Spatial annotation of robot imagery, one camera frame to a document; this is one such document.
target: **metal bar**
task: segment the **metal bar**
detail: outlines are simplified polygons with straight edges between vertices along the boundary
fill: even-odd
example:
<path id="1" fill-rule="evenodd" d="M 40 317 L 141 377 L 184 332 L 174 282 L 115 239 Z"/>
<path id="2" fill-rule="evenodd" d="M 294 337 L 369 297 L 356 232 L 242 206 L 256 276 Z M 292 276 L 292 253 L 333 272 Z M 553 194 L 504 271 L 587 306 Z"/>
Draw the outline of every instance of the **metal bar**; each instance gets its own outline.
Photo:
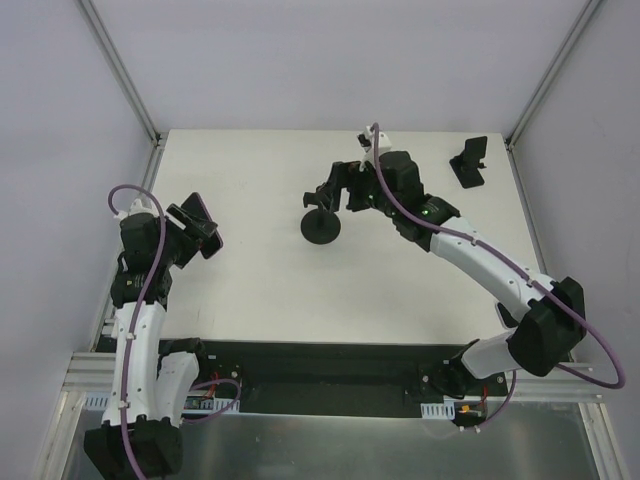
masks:
<path id="1" fill-rule="evenodd" d="M 607 407 L 602 404 L 580 404 L 579 407 L 601 480 L 630 480 L 629 470 L 613 434 Z"/>
<path id="2" fill-rule="evenodd" d="M 162 154 L 164 153 L 164 147 L 167 143 L 168 136 L 168 133 L 161 133 L 158 135 L 157 144 L 151 153 L 147 170 L 145 171 L 142 179 L 142 184 L 140 186 L 149 191 L 153 190 L 153 185 L 156 181 L 156 177 L 158 176 L 158 169 L 160 168 L 160 162 L 162 161 Z"/>
<path id="3" fill-rule="evenodd" d="M 569 55 L 577 45 L 577 43 L 582 38 L 584 32 L 587 27 L 591 24 L 591 21 L 595 18 L 595 14 L 599 11 L 600 7 L 605 3 L 606 0 L 588 0 L 584 5 L 578 18 L 575 20 L 569 33 L 565 37 L 564 41 L 560 45 L 560 48 L 556 52 L 553 60 L 551 60 L 551 64 L 547 67 L 547 70 L 544 72 L 540 83 L 536 87 L 535 91 L 529 102 L 527 103 L 524 111 L 520 115 L 520 118 L 516 122 L 516 126 L 513 129 L 513 132 L 507 138 L 507 143 L 509 147 L 515 145 L 520 137 L 522 136 L 522 132 L 524 132 L 525 128 L 529 124 L 531 117 L 536 112 L 542 101 L 545 99 L 547 93 L 549 92 L 549 88 L 553 85 L 554 81 L 558 77 L 558 73 L 565 65 Z"/>
<path id="4" fill-rule="evenodd" d="M 585 363 L 567 363 L 583 373 L 594 374 L 596 366 Z M 74 353 L 64 380 L 65 391 L 106 392 L 111 389 L 115 354 Z M 546 377 L 535 377 L 518 371 L 514 400 L 518 402 L 548 403 L 600 403 L 605 389 L 589 384 L 561 370 L 553 370 Z"/>
<path id="5" fill-rule="evenodd" d="M 147 108 L 144 106 L 144 102 L 138 93 L 131 76 L 127 72 L 127 69 L 122 62 L 122 58 L 118 54 L 118 51 L 107 31 L 104 22 L 100 18 L 98 10 L 93 4 L 92 0 L 76 0 L 80 12 L 84 16 L 91 32 L 93 33 L 100 50 L 102 51 L 104 58 L 106 59 L 111 72 L 113 73 L 116 81 L 120 85 L 124 96 L 127 98 L 129 105 L 133 108 L 133 111 L 138 118 L 138 121 L 144 128 L 145 132 L 149 136 L 152 142 L 158 140 L 158 131 L 153 124 L 153 120 L 149 115 Z"/>
<path id="6" fill-rule="evenodd" d="M 62 478 L 84 402 L 84 392 L 60 393 L 34 478 L 39 480 Z"/>
<path id="7" fill-rule="evenodd" d="M 565 363 L 582 373 L 594 375 L 596 367 L 583 363 Z M 540 378 L 518 371 L 514 400 L 547 403 L 602 403 L 606 390 L 562 370 L 552 370 Z"/>

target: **black object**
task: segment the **black object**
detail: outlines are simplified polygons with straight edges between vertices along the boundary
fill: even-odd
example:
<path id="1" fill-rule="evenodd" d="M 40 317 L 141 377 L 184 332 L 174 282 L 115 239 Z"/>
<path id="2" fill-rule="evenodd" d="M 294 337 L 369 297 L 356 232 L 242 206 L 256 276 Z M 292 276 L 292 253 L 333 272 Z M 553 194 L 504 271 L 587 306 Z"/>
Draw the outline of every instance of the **black object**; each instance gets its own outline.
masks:
<path id="1" fill-rule="evenodd" d="M 340 219 L 335 213 L 317 208 L 302 217 L 300 230 L 309 242 L 326 245 L 340 235 Z"/>
<path id="2" fill-rule="evenodd" d="M 464 150 L 449 160 L 462 188 L 473 188 L 484 185 L 484 178 L 479 169 L 485 168 L 482 160 L 487 154 L 487 137 L 469 138 L 464 142 Z"/>
<path id="3" fill-rule="evenodd" d="M 585 318 L 584 292 L 573 278 L 553 282 L 553 293 Z M 532 375 L 544 377 L 582 340 L 587 331 L 548 297 L 531 300 L 515 333 L 507 340 L 509 353 Z"/>
<path id="4" fill-rule="evenodd" d="M 168 418 L 147 421 L 139 416 L 130 426 L 129 438 L 146 477 L 173 475 L 182 468 L 182 437 Z M 120 426 L 104 424 L 87 431 L 84 451 L 103 478 L 137 480 L 124 450 Z"/>
<path id="5" fill-rule="evenodd" d="M 380 156 L 380 168 L 393 196 L 414 215 L 434 225 L 442 225 L 460 212 L 445 200 L 424 193 L 418 165 L 408 152 L 392 151 Z M 302 219 L 304 237 L 312 243 L 329 243 L 340 234 L 338 217 L 342 189 L 349 192 L 347 210 L 359 212 L 376 209 L 391 218 L 396 230 L 423 250 L 431 248 L 433 230 L 417 225 L 397 211 L 380 186 L 371 163 L 335 162 L 326 182 L 303 196 L 305 207 L 317 205 L 318 210 L 307 213 Z"/>
<path id="6" fill-rule="evenodd" d="M 498 303 L 498 314 L 505 328 L 516 328 L 519 325 L 516 319 L 511 316 L 507 307 L 501 303 Z"/>
<path id="7" fill-rule="evenodd" d="M 282 415 L 420 418 L 421 403 L 441 403 L 424 381 L 457 345 L 360 345 L 203 342 L 211 369 L 242 380 L 240 412 Z M 472 387 L 504 396 L 506 382 L 490 377 Z M 231 386 L 228 397 L 235 397 Z"/>
<path id="8" fill-rule="evenodd" d="M 469 342 L 450 360 L 436 365 L 429 372 L 429 385 L 442 395 L 460 400 L 465 397 L 471 388 L 479 386 L 480 381 L 471 375 L 467 367 L 462 363 L 464 353 L 477 342 L 478 339 Z"/>
<path id="9" fill-rule="evenodd" d="M 218 225 L 196 192 L 178 207 L 171 204 L 167 213 L 184 225 L 166 219 L 166 238 L 162 257 L 145 296 L 148 304 L 159 302 L 166 308 L 171 288 L 169 268 L 184 268 L 198 252 L 211 258 L 222 248 Z M 118 271 L 111 284 L 111 299 L 116 308 L 135 302 L 151 269 L 160 239 L 160 219 L 150 213 L 130 215 L 120 222 L 123 252 L 118 257 Z"/>
<path id="10" fill-rule="evenodd" d="M 470 428 L 477 425 L 482 425 L 487 419 L 487 409 L 481 404 L 468 404 L 468 403 L 456 403 L 455 404 L 455 417 L 452 420 L 453 424 L 458 427 Z"/>

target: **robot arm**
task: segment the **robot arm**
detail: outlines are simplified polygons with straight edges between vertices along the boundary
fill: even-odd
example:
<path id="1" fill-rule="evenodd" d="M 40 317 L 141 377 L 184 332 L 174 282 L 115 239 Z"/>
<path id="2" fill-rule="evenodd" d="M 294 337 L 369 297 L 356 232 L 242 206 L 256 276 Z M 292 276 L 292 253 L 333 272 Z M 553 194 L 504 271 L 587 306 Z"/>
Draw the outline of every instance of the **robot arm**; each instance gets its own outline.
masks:
<path id="1" fill-rule="evenodd" d="M 373 208 L 384 213 L 402 237 L 454 264 L 482 285 L 500 302 L 501 310 L 508 317 L 505 323 L 517 325 L 496 337 L 469 343 L 429 375 L 431 386 L 445 395 L 462 398 L 478 380 L 498 372 L 523 368 L 538 376 L 549 373 L 584 338 L 585 330 L 502 261 L 478 248 L 475 242 L 484 240 L 481 234 L 455 207 L 424 193 L 416 163 L 407 152 L 392 151 L 388 137 L 381 133 L 383 148 L 380 151 L 384 153 L 380 156 L 380 167 L 394 197 L 413 215 L 443 227 L 445 231 L 437 232 L 418 225 L 398 212 L 378 181 L 371 159 L 371 137 L 369 128 L 358 136 L 365 149 L 363 161 L 334 163 L 327 182 L 316 192 L 305 194 L 305 206 L 317 205 L 325 217 L 325 224 L 330 224 L 327 216 L 335 217 L 340 206 L 339 190 L 346 188 L 349 192 L 347 210 L 357 212 Z M 474 240 L 460 239 L 446 233 L 446 229 L 467 233 Z M 309 235 L 304 219 L 302 233 L 310 241 L 318 237 L 315 231 Z M 576 281 L 566 278 L 557 282 L 514 262 L 567 306 L 584 314 L 583 292 Z"/>
<path id="2" fill-rule="evenodd" d="M 144 474 L 151 478 L 179 472 L 182 439 L 178 427 L 182 408 L 193 383 L 211 377 L 200 339 L 170 342 L 162 355 L 158 349 L 172 283 L 169 269 L 173 265 L 185 267 L 198 252 L 206 259 L 211 258 L 222 248 L 222 240 L 197 193 L 191 194 L 180 207 L 171 205 L 167 213 L 176 221 L 165 216 L 164 248 L 133 334 L 129 333 L 130 325 L 158 250 L 160 221 L 140 200 L 134 202 L 128 214 L 119 215 L 123 252 L 118 257 L 118 270 L 111 285 L 111 299 L 116 307 L 112 334 L 117 338 L 116 367 L 102 426 L 86 432 L 84 439 L 85 452 L 104 478 L 137 478 L 123 447 L 123 409 L 131 445 Z M 126 361 L 125 345 L 131 336 L 133 346 Z M 122 402 L 125 371 L 127 401 Z"/>

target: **wire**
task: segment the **wire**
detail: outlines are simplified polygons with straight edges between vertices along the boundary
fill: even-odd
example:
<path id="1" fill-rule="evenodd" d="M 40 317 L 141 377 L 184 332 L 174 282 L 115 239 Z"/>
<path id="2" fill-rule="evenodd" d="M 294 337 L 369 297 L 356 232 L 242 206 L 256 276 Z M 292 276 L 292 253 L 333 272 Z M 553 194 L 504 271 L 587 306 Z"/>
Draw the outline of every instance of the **wire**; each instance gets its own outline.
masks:
<path id="1" fill-rule="evenodd" d="M 145 190 L 142 187 L 132 184 L 123 184 L 114 187 L 109 192 L 109 197 L 107 198 L 107 202 L 109 204 L 109 208 L 111 211 L 117 215 L 119 212 L 113 206 L 113 196 L 116 192 L 120 190 L 135 190 L 146 195 L 149 200 L 154 204 L 156 210 L 158 210 L 158 217 L 160 219 L 160 240 L 158 241 L 158 249 L 156 250 L 156 255 L 153 259 L 153 263 L 151 264 L 151 268 L 149 269 L 149 273 L 147 274 L 147 278 L 142 285 L 142 290 L 140 290 L 140 295 L 138 295 L 138 299 L 136 301 L 136 305 L 133 309 L 133 315 L 131 316 L 131 324 L 129 325 L 129 332 L 127 335 L 127 343 L 124 349 L 124 360 L 122 362 L 122 381 L 120 383 L 120 402 L 122 405 L 127 404 L 127 384 L 129 382 L 129 363 L 131 362 L 131 349 L 133 344 L 133 335 L 136 331 L 136 323 L 138 322 L 138 316 L 140 315 L 140 309 L 142 308 L 142 304 L 144 302 L 144 297 L 149 290 L 149 286 L 151 285 L 151 281 L 153 280 L 153 276 L 158 269 L 158 265 L 160 264 L 160 258 L 162 257 L 162 250 L 164 249 L 165 240 L 167 237 L 167 224 L 164 215 L 162 214 L 162 206 L 158 199 L 148 190 Z M 131 439 L 129 438 L 129 428 L 127 423 L 127 408 L 120 408 L 120 431 L 122 432 L 122 443 L 124 445 L 124 450 L 127 454 L 127 458 L 129 459 L 129 463 L 131 464 L 131 468 L 134 473 L 138 477 L 139 480 L 147 480 L 147 477 L 142 472 L 138 461 L 136 460 L 135 454 L 133 453 L 133 448 L 131 447 Z"/>
<path id="2" fill-rule="evenodd" d="M 218 372 L 214 372 L 214 374 L 211 375 L 211 380 L 218 380 L 219 378 L 220 375 L 218 375 Z M 202 396 L 202 400 L 210 400 L 211 397 L 213 397 L 213 394 L 216 393 L 216 386 L 216 384 L 211 385 L 209 391 Z"/>
<path id="3" fill-rule="evenodd" d="M 531 278 L 529 276 L 529 274 L 526 271 L 524 271 L 522 268 L 520 268 L 515 262 L 513 262 L 513 260 L 511 260 L 509 257 L 507 257 L 505 254 L 500 252 L 495 247 L 489 245 L 488 243 L 486 243 L 486 242 L 484 242 L 482 240 L 475 239 L 471 235 L 469 235 L 467 233 L 464 233 L 464 232 L 459 232 L 459 231 L 453 230 L 451 228 L 446 228 L 446 227 L 442 227 L 440 225 L 435 225 L 433 223 L 426 222 L 422 218 L 416 217 L 409 210 L 407 210 L 406 208 L 404 208 L 402 206 L 402 204 L 393 195 L 393 192 L 391 192 L 391 189 L 387 185 L 387 182 L 385 181 L 384 176 L 382 174 L 382 168 L 380 168 L 380 156 L 379 156 L 379 151 L 378 151 L 379 150 L 379 141 L 380 141 L 380 138 L 379 138 L 380 137 L 380 126 L 378 125 L 378 123 L 374 123 L 371 126 L 371 131 L 374 134 L 373 135 L 373 160 L 374 160 L 374 164 L 375 164 L 376 175 L 378 177 L 378 181 L 380 182 L 380 186 L 382 187 L 382 190 L 384 191 L 384 193 L 387 196 L 387 198 L 389 199 L 389 201 L 393 204 L 393 206 L 396 207 L 398 209 L 398 211 L 400 213 L 402 213 L 402 215 L 404 215 L 405 217 L 407 217 L 409 220 L 413 221 L 414 223 L 416 223 L 418 225 L 421 225 L 423 227 L 426 227 L 426 228 L 428 228 L 428 229 L 430 229 L 430 230 L 432 230 L 434 232 L 446 233 L 447 235 L 451 235 L 451 236 L 457 237 L 457 238 L 462 238 L 462 239 L 467 240 L 469 242 L 475 243 L 476 245 L 480 246 L 481 248 L 484 248 L 486 251 L 491 253 L 494 257 L 496 257 L 499 260 L 501 260 L 505 265 L 507 265 L 509 268 L 511 268 L 520 277 L 522 277 L 524 280 L 526 280 L 528 284 L 530 284 L 532 287 L 534 287 L 536 290 L 538 290 L 540 293 L 542 293 L 545 297 L 547 297 L 549 300 L 551 300 L 558 308 L 560 308 L 564 313 L 569 315 L 569 317 L 571 317 L 572 320 L 574 320 L 576 323 L 578 323 L 587 332 L 589 332 L 593 336 L 593 338 L 596 339 L 596 341 L 600 344 L 600 346 L 603 348 L 603 350 L 605 351 L 605 353 L 607 354 L 607 356 L 611 360 L 611 363 L 613 364 L 613 368 L 616 371 L 616 375 L 617 375 L 618 379 L 617 379 L 617 381 L 615 383 L 610 383 L 610 382 L 605 382 L 603 380 L 591 377 L 589 375 L 585 375 L 584 373 L 579 372 L 579 371 L 577 371 L 577 370 L 575 370 L 575 369 L 573 369 L 571 367 L 568 367 L 566 365 L 556 365 L 557 368 L 559 368 L 560 370 L 563 370 L 563 371 L 565 371 L 567 373 L 570 373 L 571 375 L 575 375 L 578 378 L 586 380 L 589 383 L 593 383 L 595 385 L 598 385 L 600 387 L 609 388 L 609 389 L 613 389 L 613 390 L 617 390 L 617 389 L 620 389 L 620 388 L 624 387 L 626 382 L 627 382 L 627 377 L 626 377 L 626 375 L 624 373 L 624 369 L 622 368 L 622 363 L 620 362 L 620 358 L 615 353 L 615 351 L 613 350 L 613 348 L 611 347 L 609 342 L 607 342 L 607 340 L 604 338 L 604 336 L 595 327 L 593 327 L 592 325 L 587 323 L 587 321 L 584 318 L 582 318 L 580 315 L 578 315 L 576 312 L 574 312 L 571 308 L 569 308 L 567 305 L 565 305 L 562 301 L 560 301 L 560 299 L 558 297 L 556 297 L 553 293 L 551 293 L 549 290 L 547 290 L 545 287 L 543 287 L 537 280 L 534 280 L 533 278 Z"/>
<path id="4" fill-rule="evenodd" d="M 517 378 L 516 371 L 512 370 L 511 371 L 511 387 L 509 388 L 509 392 L 507 393 L 507 396 L 505 397 L 504 402 L 500 404 L 500 406 L 496 409 L 495 412 L 491 414 L 489 418 L 487 418 L 484 422 L 482 422 L 478 426 L 484 427 L 488 423 L 493 422 L 493 420 L 505 409 L 505 407 L 509 404 L 509 402 L 511 402 L 511 399 L 513 398 L 513 394 L 516 391 L 516 378 Z"/>
<path id="5" fill-rule="evenodd" d="M 191 390 L 200 390 L 201 388 L 208 387 L 210 385 L 222 385 L 223 383 L 228 383 L 228 384 L 234 385 L 236 387 L 236 398 L 234 398 L 233 401 L 229 405 L 224 406 L 223 408 L 221 408 L 217 412 L 211 413 L 211 414 L 207 415 L 204 418 L 199 418 L 197 420 L 189 420 L 189 419 L 185 418 L 184 419 L 185 423 L 189 423 L 189 424 L 195 425 L 195 424 L 198 424 L 198 423 L 208 422 L 209 420 L 213 420 L 214 418 L 219 417 L 220 415 L 222 415 L 227 410 L 231 410 L 234 407 L 234 405 L 236 403 L 238 403 L 238 401 L 240 400 L 240 393 L 242 393 L 242 390 L 241 390 L 240 384 L 238 382 L 236 382 L 235 380 L 232 380 L 230 378 L 221 378 L 219 380 L 211 380 L 210 382 L 200 383 L 198 385 L 194 385 L 193 387 L 191 387 Z"/>

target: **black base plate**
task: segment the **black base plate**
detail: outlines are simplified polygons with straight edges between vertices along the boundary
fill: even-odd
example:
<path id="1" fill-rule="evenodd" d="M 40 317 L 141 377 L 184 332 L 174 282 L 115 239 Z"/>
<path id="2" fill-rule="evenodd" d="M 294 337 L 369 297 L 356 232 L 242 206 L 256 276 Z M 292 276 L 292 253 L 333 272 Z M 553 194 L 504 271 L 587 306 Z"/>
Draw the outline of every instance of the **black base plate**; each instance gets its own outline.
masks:
<path id="1" fill-rule="evenodd" d="M 311 210 L 300 222 L 302 236 L 316 245 L 326 245 L 340 235 L 340 219 L 326 210 Z"/>
<path id="2" fill-rule="evenodd" d="M 462 188 L 473 188 L 473 187 L 479 187 L 480 185 L 484 185 L 484 178 L 482 178 L 482 175 L 480 174 L 480 171 L 478 169 L 462 168 L 462 165 L 463 165 L 462 157 L 463 157 L 462 154 L 460 154 L 457 157 L 454 157 L 451 160 L 449 160 L 449 165 L 451 165 L 453 172 L 456 174 L 456 177 L 458 177 L 458 181 L 460 182 L 460 185 L 462 185 Z"/>

